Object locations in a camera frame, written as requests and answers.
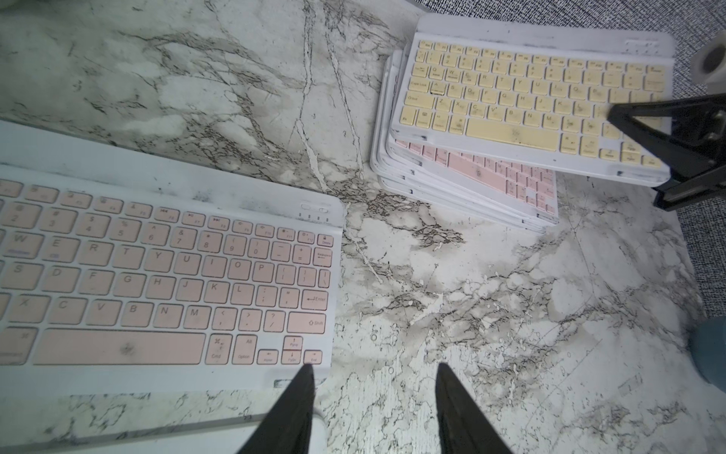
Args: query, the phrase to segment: white marble table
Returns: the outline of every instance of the white marble table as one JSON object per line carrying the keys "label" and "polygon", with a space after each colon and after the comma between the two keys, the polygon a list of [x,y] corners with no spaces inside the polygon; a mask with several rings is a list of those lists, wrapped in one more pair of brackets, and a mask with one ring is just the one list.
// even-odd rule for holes
{"label": "white marble table", "polygon": [[[677,218],[642,187],[559,175],[546,235],[383,192],[367,155],[400,0],[21,1],[0,12],[0,116],[337,195],[348,204],[330,452],[437,453],[447,361],[517,453],[705,453],[726,394]],[[0,401],[0,444],[266,411],[280,393]]]}

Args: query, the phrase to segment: yellow keyboard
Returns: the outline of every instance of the yellow keyboard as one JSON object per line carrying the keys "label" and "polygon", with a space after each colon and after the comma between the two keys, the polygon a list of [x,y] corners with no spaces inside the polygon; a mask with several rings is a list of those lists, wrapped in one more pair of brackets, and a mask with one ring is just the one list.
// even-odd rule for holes
{"label": "yellow keyboard", "polygon": [[[417,129],[659,169],[607,122],[611,104],[665,98],[666,67],[421,40],[399,121]],[[642,118],[664,129],[662,118]]]}

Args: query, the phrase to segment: gray carpet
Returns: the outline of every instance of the gray carpet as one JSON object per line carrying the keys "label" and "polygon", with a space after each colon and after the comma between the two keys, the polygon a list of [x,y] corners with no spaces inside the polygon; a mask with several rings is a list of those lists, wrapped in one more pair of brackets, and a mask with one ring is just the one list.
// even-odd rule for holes
{"label": "gray carpet", "polygon": [[[690,58],[726,30],[726,1],[418,0],[433,12],[539,25],[664,31],[678,43],[674,97],[705,94],[690,82]],[[726,201],[678,211],[709,317],[726,315]]]}

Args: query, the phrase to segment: pink keycap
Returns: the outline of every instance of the pink keycap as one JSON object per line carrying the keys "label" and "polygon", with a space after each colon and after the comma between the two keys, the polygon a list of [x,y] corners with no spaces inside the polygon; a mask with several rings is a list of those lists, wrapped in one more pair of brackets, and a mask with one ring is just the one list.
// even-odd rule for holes
{"label": "pink keycap", "polygon": [[33,364],[199,364],[204,338],[202,333],[46,329]]}

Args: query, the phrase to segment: wireless keyboard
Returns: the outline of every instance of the wireless keyboard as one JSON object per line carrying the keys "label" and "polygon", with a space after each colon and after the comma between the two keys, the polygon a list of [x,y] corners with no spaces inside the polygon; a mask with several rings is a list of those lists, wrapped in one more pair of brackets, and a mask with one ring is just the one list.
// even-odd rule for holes
{"label": "wireless keyboard", "polygon": [[338,199],[13,123],[0,137],[3,394],[327,376]]}
{"label": "wireless keyboard", "polygon": [[[607,122],[610,105],[665,100],[665,33],[423,16],[391,134],[402,142],[656,186],[666,165]],[[643,122],[664,132],[661,118]]]}

